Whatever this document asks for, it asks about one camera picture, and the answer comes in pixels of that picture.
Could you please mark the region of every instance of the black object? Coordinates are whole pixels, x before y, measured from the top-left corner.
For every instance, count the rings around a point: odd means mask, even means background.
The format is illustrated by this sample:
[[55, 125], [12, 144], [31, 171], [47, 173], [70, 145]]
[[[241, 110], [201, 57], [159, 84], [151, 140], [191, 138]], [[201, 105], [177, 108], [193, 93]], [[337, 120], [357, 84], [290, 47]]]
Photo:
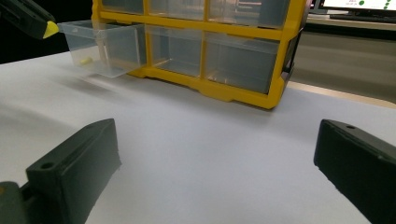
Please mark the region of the black object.
[[396, 223], [396, 147], [325, 119], [314, 163], [372, 223]]
[[28, 183], [0, 183], [0, 223], [85, 223], [120, 167], [114, 119], [85, 126], [27, 168]]
[[358, 16], [352, 14], [333, 14], [330, 15], [332, 20], [340, 21], [368, 21], [368, 22], [380, 22], [380, 23], [396, 23], [396, 17], [376, 17], [376, 16]]
[[27, 35], [43, 39], [47, 22], [55, 18], [32, 0], [0, 0], [2, 18]]

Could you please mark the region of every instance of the white table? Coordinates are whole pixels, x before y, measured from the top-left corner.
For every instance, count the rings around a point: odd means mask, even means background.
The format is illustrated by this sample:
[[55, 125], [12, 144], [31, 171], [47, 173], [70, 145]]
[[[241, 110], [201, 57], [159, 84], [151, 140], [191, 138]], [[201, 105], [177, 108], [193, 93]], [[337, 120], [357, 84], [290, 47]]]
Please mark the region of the white table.
[[369, 223], [313, 164], [336, 119], [396, 145], [396, 110], [287, 88], [272, 111], [158, 80], [73, 67], [68, 53], [0, 65], [0, 180], [114, 118], [123, 165], [87, 223]]

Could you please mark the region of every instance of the small yellow object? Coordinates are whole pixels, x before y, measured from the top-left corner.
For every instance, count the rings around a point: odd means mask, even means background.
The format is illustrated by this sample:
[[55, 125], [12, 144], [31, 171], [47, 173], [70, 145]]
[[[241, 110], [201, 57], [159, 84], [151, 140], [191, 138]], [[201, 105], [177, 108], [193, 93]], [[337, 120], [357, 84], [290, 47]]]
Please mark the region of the small yellow object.
[[79, 64], [81, 64], [81, 65], [85, 65], [85, 64], [88, 64], [88, 63], [92, 63], [92, 58], [91, 57], [88, 57], [88, 58], [85, 58], [85, 59], [82, 59], [82, 60], [79, 61]]
[[55, 22], [47, 21], [47, 30], [46, 33], [44, 33], [43, 39], [55, 35], [58, 32], [59, 32], [59, 27], [55, 24]]

